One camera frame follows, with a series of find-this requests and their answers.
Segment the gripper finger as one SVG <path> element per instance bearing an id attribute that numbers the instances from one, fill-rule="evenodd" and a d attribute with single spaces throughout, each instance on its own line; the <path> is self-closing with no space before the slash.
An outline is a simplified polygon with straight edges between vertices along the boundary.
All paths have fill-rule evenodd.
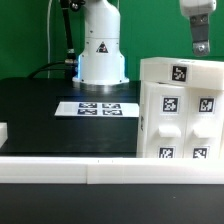
<path id="1" fill-rule="evenodd" d="M 210 53 L 209 15 L 201 14 L 190 18 L 192 50 L 196 56 L 207 56 Z"/>

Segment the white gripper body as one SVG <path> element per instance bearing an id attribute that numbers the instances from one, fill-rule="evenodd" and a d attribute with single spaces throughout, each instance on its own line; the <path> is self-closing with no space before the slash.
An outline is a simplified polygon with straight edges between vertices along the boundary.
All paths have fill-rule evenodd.
<path id="1" fill-rule="evenodd" d="M 179 0 L 183 16 L 191 17 L 201 14 L 210 14 L 216 10 L 216 0 Z"/>

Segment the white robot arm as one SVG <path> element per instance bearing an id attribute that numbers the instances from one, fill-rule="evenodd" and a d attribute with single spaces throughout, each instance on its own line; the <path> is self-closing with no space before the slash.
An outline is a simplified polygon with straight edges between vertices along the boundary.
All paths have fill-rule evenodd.
<path id="1" fill-rule="evenodd" d="M 181 14 L 189 19 L 192 50 L 196 56 L 210 53 L 209 15 L 216 0 L 179 0 Z M 126 86 L 125 58 L 120 52 L 120 13 L 108 0 L 87 0 L 84 6 L 85 45 L 78 56 L 74 87 L 110 91 Z"/>

